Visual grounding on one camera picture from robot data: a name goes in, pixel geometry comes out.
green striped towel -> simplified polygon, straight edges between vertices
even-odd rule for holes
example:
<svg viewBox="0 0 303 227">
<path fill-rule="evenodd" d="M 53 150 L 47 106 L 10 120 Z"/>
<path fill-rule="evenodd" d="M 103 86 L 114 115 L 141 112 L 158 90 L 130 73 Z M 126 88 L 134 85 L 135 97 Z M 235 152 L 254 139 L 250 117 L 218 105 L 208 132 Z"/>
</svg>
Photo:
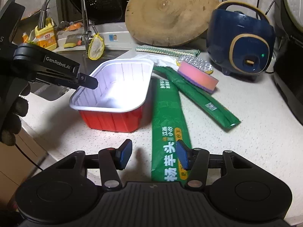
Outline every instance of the green striped towel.
<svg viewBox="0 0 303 227">
<path fill-rule="evenodd" d="M 162 47 L 155 47 L 150 45 L 142 45 L 136 47 L 136 51 L 140 52 L 149 52 L 149 53 L 156 53 L 156 54 L 166 54 L 171 56 L 181 56 L 181 55 L 191 55 L 197 57 L 200 54 L 200 50 L 184 50 L 184 49 L 171 49 L 171 48 L 162 48 Z"/>
</svg>

screw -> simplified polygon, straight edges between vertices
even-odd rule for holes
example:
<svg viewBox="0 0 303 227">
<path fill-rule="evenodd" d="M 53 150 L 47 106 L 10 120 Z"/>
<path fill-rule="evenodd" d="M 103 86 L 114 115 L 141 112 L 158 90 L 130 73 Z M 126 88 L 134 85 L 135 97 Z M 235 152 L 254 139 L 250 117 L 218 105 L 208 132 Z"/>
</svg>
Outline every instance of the screw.
<svg viewBox="0 0 303 227">
<path fill-rule="evenodd" d="M 108 180 L 104 183 L 104 186 L 107 188 L 115 188 L 119 186 L 119 182 L 116 180 Z"/>
<path fill-rule="evenodd" d="M 202 186 L 202 182 L 199 180 L 190 180 L 187 185 L 191 188 L 199 188 Z"/>
</svg>

kitchen countertop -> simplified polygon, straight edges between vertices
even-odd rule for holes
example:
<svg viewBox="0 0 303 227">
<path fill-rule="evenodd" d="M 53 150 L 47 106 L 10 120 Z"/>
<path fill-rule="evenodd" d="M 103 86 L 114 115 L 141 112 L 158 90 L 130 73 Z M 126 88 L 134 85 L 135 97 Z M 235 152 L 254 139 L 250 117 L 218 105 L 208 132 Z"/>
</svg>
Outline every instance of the kitchen countertop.
<svg viewBox="0 0 303 227">
<path fill-rule="evenodd" d="M 131 58 L 142 52 L 130 50 L 119 58 Z M 208 60 L 207 53 L 200 57 Z M 225 132 L 198 106 L 180 94 L 182 110 L 187 122 L 193 147 L 222 154 L 229 149 L 247 158 L 283 180 L 291 189 L 292 205 L 285 220 L 290 225 L 303 222 L 303 126 L 296 120 L 279 94 L 272 76 L 263 74 L 256 82 L 245 82 L 223 75 L 214 69 L 219 80 L 212 95 L 240 120 L 238 126 Z M 74 90 L 55 101 L 47 101 L 30 93 L 26 99 L 29 110 L 23 120 L 34 131 L 28 131 L 56 160 L 84 150 L 98 153 L 107 147 L 119 147 L 125 139 L 133 142 L 132 156 L 122 181 L 147 181 L 151 175 L 152 125 L 150 107 L 145 109 L 141 128 L 132 133 L 93 130 L 86 126 L 79 113 L 69 107 Z M 89 170 L 99 183 L 98 170 Z M 217 169 L 210 169 L 208 183 L 219 177 Z"/>
</svg>

kitchen faucet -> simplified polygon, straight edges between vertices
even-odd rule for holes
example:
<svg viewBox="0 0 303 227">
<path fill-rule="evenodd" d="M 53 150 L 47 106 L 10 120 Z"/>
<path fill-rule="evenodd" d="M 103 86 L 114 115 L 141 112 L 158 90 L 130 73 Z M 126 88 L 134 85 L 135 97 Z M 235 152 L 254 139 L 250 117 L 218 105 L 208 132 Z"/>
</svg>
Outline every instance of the kitchen faucet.
<svg viewBox="0 0 303 227">
<path fill-rule="evenodd" d="M 41 13 L 40 13 L 39 21 L 38 21 L 38 30 L 41 30 L 42 28 L 45 27 L 45 19 L 47 16 L 46 8 L 47 8 L 49 1 L 50 0 L 45 0 L 42 5 Z M 88 47 L 92 40 L 92 32 L 89 29 L 85 0 L 81 0 L 81 10 L 82 10 L 83 27 L 84 27 L 83 37 L 84 37 L 84 41 L 85 41 L 86 52 L 88 53 Z"/>
</svg>

pink sponge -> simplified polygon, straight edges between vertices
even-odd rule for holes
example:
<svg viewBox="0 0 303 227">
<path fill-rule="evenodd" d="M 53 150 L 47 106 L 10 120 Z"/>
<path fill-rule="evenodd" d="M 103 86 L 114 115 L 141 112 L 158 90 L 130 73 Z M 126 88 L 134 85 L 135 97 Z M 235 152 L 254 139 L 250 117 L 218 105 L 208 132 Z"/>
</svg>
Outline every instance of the pink sponge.
<svg viewBox="0 0 303 227">
<path fill-rule="evenodd" d="M 188 64 L 185 61 L 181 62 L 178 73 L 193 85 L 196 85 L 197 87 L 204 89 L 209 93 L 214 92 L 215 87 L 219 82 L 219 80 L 215 79 L 205 72 L 200 71 L 198 68 Z"/>
</svg>

